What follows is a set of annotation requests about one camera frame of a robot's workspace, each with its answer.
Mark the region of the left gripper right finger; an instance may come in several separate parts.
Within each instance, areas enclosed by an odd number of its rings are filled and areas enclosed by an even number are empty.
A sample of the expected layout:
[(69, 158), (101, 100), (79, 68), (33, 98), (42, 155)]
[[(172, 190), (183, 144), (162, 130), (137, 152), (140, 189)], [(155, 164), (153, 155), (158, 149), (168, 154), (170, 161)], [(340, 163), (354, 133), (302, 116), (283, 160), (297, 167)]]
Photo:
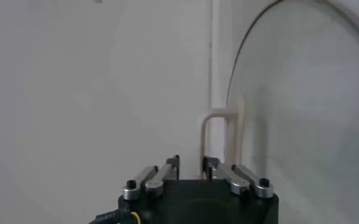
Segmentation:
[(208, 180), (224, 180), (230, 191), (237, 196), (252, 194), (258, 198), (272, 198), (274, 195), (274, 186), (270, 180), (258, 176), (244, 165), (226, 164), (218, 158), (204, 156), (202, 171)]

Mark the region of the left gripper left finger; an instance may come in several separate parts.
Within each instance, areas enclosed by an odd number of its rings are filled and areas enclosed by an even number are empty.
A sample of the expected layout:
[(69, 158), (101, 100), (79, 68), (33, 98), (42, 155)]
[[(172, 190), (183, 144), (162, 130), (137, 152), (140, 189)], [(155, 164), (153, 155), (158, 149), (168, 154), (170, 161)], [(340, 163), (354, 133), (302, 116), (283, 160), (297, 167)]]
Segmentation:
[(143, 193), (159, 197), (164, 192), (165, 181), (179, 180), (180, 156), (174, 155), (168, 158), (164, 165), (147, 166), (132, 179), (129, 179), (123, 187), (122, 196), (127, 201), (134, 201)]

